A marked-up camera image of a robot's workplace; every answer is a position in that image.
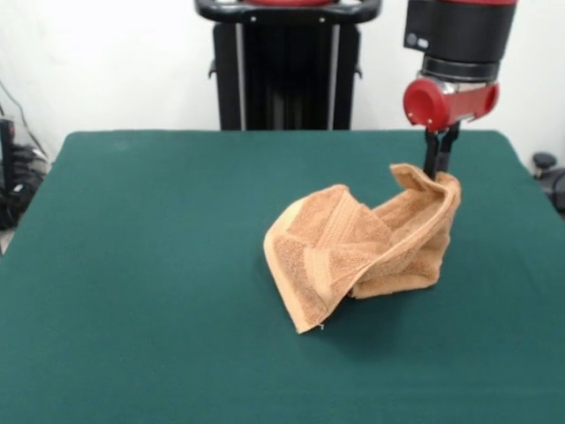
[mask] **orange towel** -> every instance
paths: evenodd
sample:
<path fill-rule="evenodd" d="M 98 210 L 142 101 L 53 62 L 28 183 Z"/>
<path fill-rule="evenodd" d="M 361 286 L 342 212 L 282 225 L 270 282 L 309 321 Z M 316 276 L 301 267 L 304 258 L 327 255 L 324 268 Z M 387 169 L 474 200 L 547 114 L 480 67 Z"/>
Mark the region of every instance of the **orange towel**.
<path fill-rule="evenodd" d="M 422 289 L 440 277 L 461 201 L 447 173 L 391 170 L 404 191 L 376 209 L 334 185 L 292 203 L 268 230 L 267 263 L 298 333 L 322 324 L 347 295 Z"/>

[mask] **red cap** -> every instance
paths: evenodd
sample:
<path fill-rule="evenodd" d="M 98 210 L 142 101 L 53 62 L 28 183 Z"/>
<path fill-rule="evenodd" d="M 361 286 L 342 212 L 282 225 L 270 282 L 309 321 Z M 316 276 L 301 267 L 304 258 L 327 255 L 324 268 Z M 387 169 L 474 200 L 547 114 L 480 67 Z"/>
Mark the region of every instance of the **red cap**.
<path fill-rule="evenodd" d="M 476 90 L 445 94 L 431 79 L 413 81 L 404 93 L 404 113 L 413 125 L 424 125 L 430 131 L 449 128 L 463 117 L 483 117 L 498 102 L 498 84 Z"/>

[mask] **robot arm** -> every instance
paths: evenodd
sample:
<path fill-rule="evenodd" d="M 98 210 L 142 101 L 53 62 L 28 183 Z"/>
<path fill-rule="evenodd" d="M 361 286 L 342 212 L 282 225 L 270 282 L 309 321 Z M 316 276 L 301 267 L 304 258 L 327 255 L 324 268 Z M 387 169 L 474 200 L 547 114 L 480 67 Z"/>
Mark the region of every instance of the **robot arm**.
<path fill-rule="evenodd" d="M 404 112 L 426 128 L 424 171 L 447 170 L 459 125 L 496 106 L 497 81 L 517 0 L 409 0 L 404 47 L 424 53 Z M 444 133 L 443 140 L 439 134 Z"/>

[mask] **green felt tablecloth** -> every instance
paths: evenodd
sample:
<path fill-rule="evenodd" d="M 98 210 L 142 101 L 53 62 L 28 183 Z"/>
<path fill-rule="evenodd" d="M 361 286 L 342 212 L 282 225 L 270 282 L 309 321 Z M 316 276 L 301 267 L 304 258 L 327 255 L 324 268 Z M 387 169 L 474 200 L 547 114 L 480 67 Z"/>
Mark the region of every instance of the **green felt tablecloth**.
<path fill-rule="evenodd" d="M 72 135 L 0 263 L 0 422 L 563 423 L 565 226 L 464 132 L 440 282 L 295 333 L 262 253 L 292 201 L 367 204 L 421 132 Z"/>

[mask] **black knob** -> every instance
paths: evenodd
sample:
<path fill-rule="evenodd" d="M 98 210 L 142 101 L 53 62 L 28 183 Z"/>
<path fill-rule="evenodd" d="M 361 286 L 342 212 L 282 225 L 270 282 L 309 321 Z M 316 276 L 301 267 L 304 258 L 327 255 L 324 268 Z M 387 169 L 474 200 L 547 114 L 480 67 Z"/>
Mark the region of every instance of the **black knob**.
<path fill-rule="evenodd" d="M 533 162 L 541 170 L 549 170 L 557 164 L 557 159 L 550 153 L 536 153 Z"/>

